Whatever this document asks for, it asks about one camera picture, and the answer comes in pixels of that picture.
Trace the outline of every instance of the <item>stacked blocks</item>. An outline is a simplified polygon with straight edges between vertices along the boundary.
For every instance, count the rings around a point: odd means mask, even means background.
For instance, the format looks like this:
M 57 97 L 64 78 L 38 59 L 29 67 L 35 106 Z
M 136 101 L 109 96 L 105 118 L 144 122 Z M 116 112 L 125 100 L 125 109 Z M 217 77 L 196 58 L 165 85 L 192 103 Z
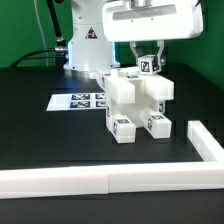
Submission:
M 141 127 L 153 138 L 170 137 L 172 123 L 163 114 L 165 101 L 173 99 L 174 84 L 138 71 L 137 67 L 112 69 L 97 77 L 106 93 L 106 125 L 118 143 L 135 142 L 136 128 Z

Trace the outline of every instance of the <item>white cube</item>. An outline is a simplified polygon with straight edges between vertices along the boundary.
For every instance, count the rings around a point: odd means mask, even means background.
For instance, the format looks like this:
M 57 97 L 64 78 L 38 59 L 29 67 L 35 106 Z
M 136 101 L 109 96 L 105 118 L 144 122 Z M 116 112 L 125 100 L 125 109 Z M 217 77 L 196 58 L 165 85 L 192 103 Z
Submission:
M 111 133 L 118 143 L 135 142 L 136 127 L 127 116 L 115 115 L 112 125 Z
M 140 112 L 140 118 L 153 138 L 170 138 L 172 122 L 163 114 L 145 108 Z
M 145 55 L 138 58 L 139 72 L 142 74 L 152 75 L 161 71 L 156 55 Z

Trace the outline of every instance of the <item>black table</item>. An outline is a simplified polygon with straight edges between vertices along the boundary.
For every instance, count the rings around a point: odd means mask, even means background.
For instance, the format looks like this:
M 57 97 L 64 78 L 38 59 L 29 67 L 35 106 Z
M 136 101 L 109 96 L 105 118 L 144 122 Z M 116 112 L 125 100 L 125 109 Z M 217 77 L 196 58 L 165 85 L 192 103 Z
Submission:
M 175 82 L 166 103 L 170 139 L 138 129 L 117 144 L 105 111 L 46 112 L 52 94 L 102 92 L 95 80 L 58 68 L 0 69 L 0 169 L 201 161 L 186 137 L 201 120 L 224 146 L 224 91 L 184 64 L 169 64 Z M 224 190 L 145 192 L 0 200 L 0 223 L 224 223 Z

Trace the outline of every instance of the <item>green background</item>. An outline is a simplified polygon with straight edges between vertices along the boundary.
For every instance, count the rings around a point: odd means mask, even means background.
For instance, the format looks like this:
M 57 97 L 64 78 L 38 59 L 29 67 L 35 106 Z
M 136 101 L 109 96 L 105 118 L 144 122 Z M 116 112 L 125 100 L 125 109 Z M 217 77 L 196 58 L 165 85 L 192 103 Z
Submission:
M 47 47 L 55 46 L 55 35 L 45 0 L 38 0 L 39 14 Z M 55 4 L 64 38 L 72 37 L 70 0 Z M 224 89 L 224 1 L 202 0 L 204 31 L 199 38 L 168 41 L 168 61 L 186 63 Z M 0 67 L 7 67 L 22 55 L 43 49 L 33 0 L 7 0 L 0 3 Z M 135 61 L 128 43 L 118 44 L 122 64 Z M 21 66 L 45 65 L 28 61 Z

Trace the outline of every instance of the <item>black cable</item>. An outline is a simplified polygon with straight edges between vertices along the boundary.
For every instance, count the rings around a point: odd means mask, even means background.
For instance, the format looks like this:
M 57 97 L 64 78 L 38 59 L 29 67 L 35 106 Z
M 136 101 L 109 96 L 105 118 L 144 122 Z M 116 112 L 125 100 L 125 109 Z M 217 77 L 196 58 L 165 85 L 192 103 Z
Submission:
M 54 48 L 49 48 L 49 49 L 34 51 L 34 52 L 31 52 L 31 53 L 25 54 L 24 56 L 22 56 L 21 58 L 19 58 L 15 62 L 13 62 L 9 67 L 10 68 L 15 68 L 22 60 L 25 60 L 26 58 L 28 58 L 30 56 L 37 55 L 37 54 L 42 54 L 42 53 L 46 53 L 46 52 L 55 52 L 55 49 Z
M 57 38 L 57 45 L 58 46 L 66 46 L 65 40 L 64 40 L 64 38 L 62 37 L 62 34 L 61 34 L 61 30 L 60 30 L 60 26 L 59 26 L 59 23 L 58 23 L 58 18 L 57 18 L 56 12 L 55 12 L 53 0 L 46 0 L 46 2 L 47 2 L 47 5 L 48 5 L 50 14 L 51 14 L 51 20 L 52 20 L 55 35 L 56 35 L 56 38 Z
M 22 62 L 22 61 L 28 61 L 28 60 L 39 60 L 39 59 L 46 59 L 46 58 L 52 58 L 52 59 L 55 59 L 55 58 L 61 58 L 61 56 L 47 56 L 47 57 L 35 57 L 35 58 L 22 58 L 21 60 L 18 60 L 16 66 Z
M 197 7 L 199 4 L 201 4 L 201 0 L 198 0 L 197 4 L 195 5 L 195 7 Z

